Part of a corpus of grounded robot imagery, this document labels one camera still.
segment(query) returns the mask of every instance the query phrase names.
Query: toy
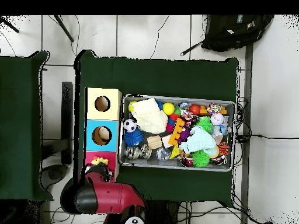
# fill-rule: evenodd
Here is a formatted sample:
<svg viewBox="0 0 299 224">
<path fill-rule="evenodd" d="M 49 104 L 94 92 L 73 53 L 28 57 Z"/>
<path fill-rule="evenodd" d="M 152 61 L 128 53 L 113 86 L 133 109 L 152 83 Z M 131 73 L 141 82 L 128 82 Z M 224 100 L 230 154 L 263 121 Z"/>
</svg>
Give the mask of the toy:
<svg viewBox="0 0 299 224">
<path fill-rule="evenodd" d="M 213 125 L 221 125 L 224 121 L 224 117 L 221 113 L 217 113 L 211 116 L 211 122 Z"/>
<path fill-rule="evenodd" d="M 210 161 L 210 157 L 203 150 L 198 150 L 193 155 L 193 163 L 196 167 L 205 167 Z"/>
<path fill-rule="evenodd" d="M 156 100 L 156 103 L 158 104 L 159 109 L 163 110 L 163 102 Z"/>
<path fill-rule="evenodd" d="M 168 160 L 170 155 L 171 153 L 167 149 L 159 148 L 157 150 L 157 159 L 159 161 Z"/>
<path fill-rule="evenodd" d="M 169 118 L 168 118 L 168 122 L 166 125 L 166 130 L 171 133 L 173 131 L 173 128 L 175 126 L 175 122 L 176 120 L 180 117 L 180 115 L 176 114 L 176 113 L 172 113 Z"/>
<path fill-rule="evenodd" d="M 166 115 L 171 115 L 175 111 L 175 106 L 170 102 L 166 102 L 163 105 L 163 111 Z"/>
<path fill-rule="evenodd" d="M 219 155 L 219 147 L 216 145 L 217 153 L 216 155 L 211 155 L 210 158 L 216 158 Z"/>
<path fill-rule="evenodd" d="M 128 119 L 125 120 L 123 127 L 127 132 L 133 132 L 136 130 L 137 124 L 135 120 Z"/>
<path fill-rule="evenodd" d="M 213 132 L 213 124 L 211 123 L 211 118 L 209 116 L 200 117 L 196 125 L 203 127 L 208 133 Z"/>
<path fill-rule="evenodd" d="M 132 106 L 133 103 L 136 103 L 137 101 L 133 100 L 130 102 L 130 104 L 128 105 L 128 110 L 129 111 L 134 111 L 134 107 Z"/>
<path fill-rule="evenodd" d="M 133 117 L 142 131 L 159 134 L 166 130 L 167 115 L 159 109 L 154 98 L 141 100 L 134 104 Z"/>
<path fill-rule="evenodd" d="M 199 115 L 208 115 L 207 108 L 205 106 L 200 106 Z"/>
<path fill-rule="evenodd" d="M 211 103 L 207 108 L 207 112 L 212 115 L 220 113 L 220 110 L 221 110 L 221 106 L 214 103 Z"/>
<path fill-rule="evenodd" d="M 187 102 L 181 102 L 179 104 L 179 107 L 182 109 L 188 109 L 192 104 L 191 103 L 187 103 Z"/>
<path fill-rule="evenodd" d="M 176 120 L 176 124 L 175 124 L 175 129 L 173 130 L 173 133 L 168 141 L 169 144 L 173 144 L 176 145 L 178 143 L 177 139 L 180 138 L 180 134 L 183 131 L 183 126 L 184 126 L 185 122 L 183 120 L 181 120 L 180 118 L 178 118 Z"/>
<path fill-rule="evenodd" d="M 178 139 L 178 144 L 184 142 L 187 137 L 190 136 L 190 129 L 188 127 L 184 127 L 183 131 L 180 133 L 180 138 Z"/>
<path fill-rule="evenodd" d="M 143 158 L 145 160 L 148 160 L 152 155 L 152 150 L 148 147 L 147 144 L 143 144 L 141 150 L 140 150 L 140 158 Z"/>
<path fill-rule="evenodd" d="M 167 136 L 164 136 L 164 137 L 161 138 L 161 139 L 162 139 L 163 146 L 164 146 L 165 149 L 172 146 L 172 144 L 169 144 L 169 143 L 168 143 L 170 137 L 171 137 L 171 135 L 167 135 Z"/>
<path fill-rule="evenodd" d="M 209 153 L 216 153 L 216 141 L 201 126 L 194 126 L 190 131 L 190 137 L 186 142 L 182 142 L 179 147 L 185 153 L 191 153 L 199 150 L 208 150 Z"/>
<path fill-rule="evenodd" d="M 199 105 L 192 104 L 189 108 L 189 111 L 193 113 L 193 115 L 199 115 L 200 114 L 200 107 Z"/>
<path fill-rule="evenodd" d="M 227 156 L 230 152 L 229 152 L 229 148 L 230 146 L 227 145 L 226 142 L 221 142 L 219 144 L 219 155 L 221 156 Z"/>
<path fill-rule="evenodd" d="M 193 156 L 191 154 L 183 154 L 181 163 L 184 167 L 192 167 L 193 165 Z"/>
<path fill-rule="evenodd" d="M 162 141 L 160 136 L 150 136 L 147 138 L 148 147 L 150 149 L 158 149 L 162 147 Z"/>
<path fill-rule="evenodd" d="M 128 146 L 136 146 L 143 140 L 143 134 L 139 129 L 124 134 L 124 141 Z"/>
<path fill-rule="evenodd" d="M 174 158 L 175 156 L 179 155 L 180 154 L 180 149 L 178 147 L 178 145 L 176 144 L 174 147 L 173 147 L 173 150 L 171 152 L 171 156 L 170 156 L 170 159 Z"/>
<path fill-rule="evenodd" d="M 140 148 L 138 146 L 135 147 L 127 147 L 125 156 L 130 160 L 136 160 L 140 155 Z"/>
<path fill-rule="evenodd" d="M 225 109 L 225 107 L 222 107 L 220 110 L 221 114 L 227 114 L 227 110 Z"/>
</svg>

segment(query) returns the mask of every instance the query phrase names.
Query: white tile floor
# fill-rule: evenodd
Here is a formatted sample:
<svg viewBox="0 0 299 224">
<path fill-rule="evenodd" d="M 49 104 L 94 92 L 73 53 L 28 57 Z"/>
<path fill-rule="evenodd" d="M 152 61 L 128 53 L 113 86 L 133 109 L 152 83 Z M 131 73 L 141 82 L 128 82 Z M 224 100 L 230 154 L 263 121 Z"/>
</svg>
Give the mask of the white tile floor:
<svg viewBox="0 0 299 224">
<path fill-rule="evenodd" d="M 158 38 L 157 31 L 163 25 L 168 16 L 61 16 L 62 21 L 71 33 L 75 42 L 72 44 L 57 23 L 49 16 L 19 16 L 11 17 L 10 20 L 20 33 L 5 26 L 0 26 L 0 48 L 1 56 L 27 57 L 38 50 L 50 52 L 43 71 L 43 117 L 44 138 L 56 139 L 60 137 L 61 122 L 61 82 L 75 82 L 75 71 L 71 66 L 74 63 L 75 54 L 82 49 L 92 49 L 99 57 L 130 57 L 150 58 L 154 52 Z M 159 32 L 159 40 L 153 59 L 163 58 L 168 60 L 188 60 L 189 54 L 184 57 L 180 53 L 191 45 L 204 39 L 202 15 L 192 15 L 192 31 L 190 35 L 190 16 L 169 16 L 164 27 Z M 199 46 L 190 55 L 192 60 L 217 60 L 224 61 L 228 57 L 237 57 L 241 69 L 245 67 L 245 49 L 229 52 L 213 52 L 202 50 Z M 244 72 L 240 73 L 241 88 L 244 86 Z M 237 146 L 237 160 L 240 158 L 240 148 Z M 43 162 L 43 166 L 60 164 L 59 156 L 52 156 Z M 241 196 L 241 166 L 235 169 L 235 193 Z M 47 202 L 43 210 L 44 224 L 50 224 L 52 212 L 60 206 L 60 193 L 66 182 L 72 177 L 72 167 L 63 181 L 50 188 L 54 201 Z M 206 212 L 220 206 L 217 202 L 194 202 L 193 212 Z M 186 214 L 179 214 L 179 220 L 184 219 Z M 68 214 L 62 210 L 54 215 L 53 222 L 67 219 Z M 102 224 L 104 215 L 76 215 L 70 216 L 63 222 L 53 224 Z M 192 218 L 191 224 L 240 224 L 240 220 L 227 209 L 217 209 L 200 218 Z"/>
</svg>

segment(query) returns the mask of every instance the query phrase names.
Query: white cloth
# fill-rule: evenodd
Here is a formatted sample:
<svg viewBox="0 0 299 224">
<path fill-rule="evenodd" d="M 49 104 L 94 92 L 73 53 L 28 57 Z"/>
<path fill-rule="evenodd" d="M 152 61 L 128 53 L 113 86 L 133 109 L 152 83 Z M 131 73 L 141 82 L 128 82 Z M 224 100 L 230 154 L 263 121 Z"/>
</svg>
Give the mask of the white cloth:
<svg viewBox="0 0 299 224">
<path fill-rule="evenodd" d="M 166 131 L 167 115 L 160 109 L 155 98 L 141 100 L 132 104 L 133 117 L 137 120 L 140 130 L 159 134 Z"/>
</svg>

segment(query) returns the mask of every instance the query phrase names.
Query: colorful toy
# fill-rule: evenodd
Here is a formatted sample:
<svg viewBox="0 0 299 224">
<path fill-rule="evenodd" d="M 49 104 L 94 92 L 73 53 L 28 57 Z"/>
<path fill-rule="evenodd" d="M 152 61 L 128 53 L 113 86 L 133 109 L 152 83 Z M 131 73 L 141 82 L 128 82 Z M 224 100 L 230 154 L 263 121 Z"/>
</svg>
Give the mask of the colorful toy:
<svg viewBox="0 0 299 224">
<path fill-rule="evenodd" d="M 211 122 L 215 126 L 221 125 L 223 123 L 223 121 L 224 121 L 224 117 L 221 113 L 217 113 L 217 114 L 211 116 Z"/>
<path fill-rule="evenodd" d="M 125 120 L 123 127 L 127 132 L 133 132 L 136 130 L 137 124 L 135 120 L 128 119 Z"/>
<path fill-rule="evenodd" d="M 124 141 L 128 146 L 136 146 L 143 141 L 143 134 L 139 129 L 124 134 Z"/>
<path fill-rule="evenodd" d="M 127 147 L 125 156 L 130 160 L 136 160 L 140 155 L 140 148 L 138 146 L 135 147 Z"/>
<path fill-rule="evenodd" d="M 148 160 L 152 155 L 152 150 L 148 147 L 147 144 L 143 144 L 141 150 L 140 150 L 140 158 L 143 158 L 145 160 Z"/>
<path fill-rule="evenodd" d="M 173 130 L 173 133 L 168 141 L 169 144 L 176 145 L 178 143 L 178 139 L 180 138 L 180 134 L 183 131 L 183 126 L 185 122 L 178 118 L 176 120 L 175 129 Z"/>
<path fill-rule="evenodd" d="M 130 104 L 128 105 L 128 110 L 129 111 L 134 111 L 134 107 L 132 106 L 133 103 L 136 103 L 137 101 L 133 100 L 130 102 Z"/>
<path fill-rule="evenodd" d="M 168 160 L 170 155 L 171 153 L 167 149 L 159 148 L 157 150 L 157 159 L 160 161 Z"/>
<path fill-rule="evenodd" d="M 210 161 L 210 157 L 203 150 L 198 150 L 193 155 L 193 163 L 196 167 L 205 167 Z"/>
<path fill-rule="evenodd" d="M 181 102 L 179 104 L 179 107 L 182 109 L 188 109 L 192 104 L 191 103 L 187 103 L 187 102 Z"/>
<path fill-rule="evenodd" d="M 164 137 L 161 138 L 161 139 L 162 139 L 163 146 L 164 146 L 165 149 L 172 146 L 172 144 L 169 144 L 169 143 L 168 143 L 170 137 L 171 137 L 171 135 L 167 135 L 167 136 L 164 136 Z"/>
<path fill-rule="evenodd" d="M 214 115 L 214 114 L 220 113 L 221 108 L 222 108 L 222 107 L 221 107 L 219 104 L 211 103 L 211 104 L 209 105 L 209 107 L 207 108 L 207 112 L 208 112 L 209 114 Z"/>
<path fill-rule="evenodd" d="M 170 156 L 170 159 L 176 157 L 177 155 L 180 154 L 180 149 L 178 147 L 178 145 L 176 144 L 174 147 L 173 147 L 173 150 L 171 152 L 171 156 Z"/>
<path fill-rule="evenodd" d="M 208 115 L 207 108 L 205 106 L 200 106 L 199 115 Z"/>
<path fill-rule="evenodd" d="M 193 115 L 199 115 L 200 114 L 200 107 L 199 105 L 192 104 L 189 108 L 189 111 L 193 113 Z"/>
<path fill-rule="evenodd" d="M 150 149 L 158 149 L 162 147 L 160 136 L 150 136 L 149 138 L 147 138 L 147 143 Z"/>
<path fill-rule="evenodd" d="M 220 110 L 221 114 L 227 114 L 227 110 L 225 109 L 225 107 L 222 107 Z"/>
<path fill-rule="evenodd" d="M 216 150 L 217 150 L 216 155 L 212 155 L 210 156 L 210 158 L 216 158 L 219 155 L 219 147 L 217 145 L 216 145 Z"/>
<path fill-rule="evenodd" d="M 159 109 L 163 110 L 163 102 L 156 100 L 156 103 L 158 104 Z"/>
<path fill-rule="evenodd" d="M 196 125 L 203 127 L 208 133 L 213 132 L 213 124 L 211 123 L 211 118 L 209 116 L 200 117 Z"/>
<path fill-rule="evenodd" d="M 183 131 L 180 133 L 180 138 L 178 139 L 178 144 L 184 142 L 190 136 L 190 129 L 188 127 L 184 127 Z"/>
<path fill-rule="evenodd" d="M 166 115 L 169 116 L 175 111 L 175 106 L 170 102 L 166 102 L 163 105 L 163 111 Z"/>
<path fill-rule="evenodd" d="M 171 133 L 173 131 L 173 128 L 175 126 L 176 120 L 180 117 L 180 114 L 172 113 L 169 118 L 166 125 L 166 130 Z"/>
<path fill-rule="evenodd" d="M 224 141 L 221 142 L 219 144 L 219 155 L 221 155 L 221 156 L 227 156 L 228 154 L 230 154 L 229 148 L 230 148 L 230 146 L 227 145 L 226 142 L 224 142 Z"/>
</svg>

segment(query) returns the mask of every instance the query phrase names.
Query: black bag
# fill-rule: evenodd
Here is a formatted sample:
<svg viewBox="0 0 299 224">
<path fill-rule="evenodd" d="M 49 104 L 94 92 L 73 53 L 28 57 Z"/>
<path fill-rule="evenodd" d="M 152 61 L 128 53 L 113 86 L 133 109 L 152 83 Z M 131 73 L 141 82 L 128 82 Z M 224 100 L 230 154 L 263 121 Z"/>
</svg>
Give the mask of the black bag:
<svg viewBox="0 0 299 224">
<path fill-rule="evenodd" d="M 258 41 L 274 15 L 208 15 L 206 38 L 196 46 L 213 51 L 238 49 Z"/>
</svg>

